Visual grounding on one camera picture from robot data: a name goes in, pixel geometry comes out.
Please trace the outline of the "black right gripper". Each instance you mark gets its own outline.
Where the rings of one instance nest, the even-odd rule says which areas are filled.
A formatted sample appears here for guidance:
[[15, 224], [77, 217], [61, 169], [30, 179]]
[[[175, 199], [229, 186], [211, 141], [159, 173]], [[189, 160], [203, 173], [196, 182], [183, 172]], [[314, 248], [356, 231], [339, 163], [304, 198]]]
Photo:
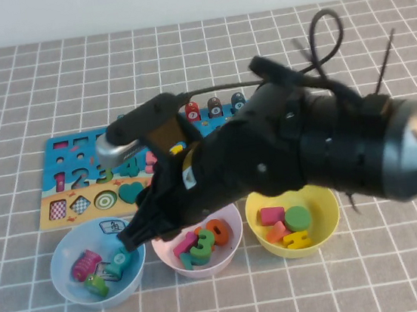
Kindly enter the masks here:
[[158, 168], [117, 235], [125, 249], [133, 252], [152, 239], [169, 242], [191, 220], [248, 193], [279, 196], [306, 185], [295, 123], [302, 106], [299, 88], [261, 87], [225, 125]]

